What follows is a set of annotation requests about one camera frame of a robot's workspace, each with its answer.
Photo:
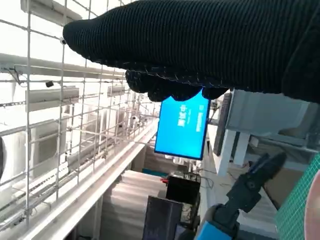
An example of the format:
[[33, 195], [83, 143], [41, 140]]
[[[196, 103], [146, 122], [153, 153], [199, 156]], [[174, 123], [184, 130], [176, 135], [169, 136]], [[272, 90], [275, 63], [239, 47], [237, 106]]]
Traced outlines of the black left robot hand blue tape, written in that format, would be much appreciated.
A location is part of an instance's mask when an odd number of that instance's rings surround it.
[[287, 155], [280, 152], [274, 156], [264, 154], [249, 170], [241, 174], [230, 191], [226, 194], [228, 201], [211, 206], [195, 234], [196, 240], [235, 240], [240, 224], [240, 210], [249, 213], [260, 201], [261, 188], [273, 179], [283, 167]]

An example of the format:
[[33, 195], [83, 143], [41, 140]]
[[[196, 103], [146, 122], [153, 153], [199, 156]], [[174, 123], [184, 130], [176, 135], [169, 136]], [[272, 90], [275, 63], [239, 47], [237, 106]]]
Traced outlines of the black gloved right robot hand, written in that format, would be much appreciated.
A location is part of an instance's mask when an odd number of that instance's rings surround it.
[[320, 101], [317, 0], [138, 0], [62, 35], [85, 59], [125, 70], [153, 102], [228, 90]]

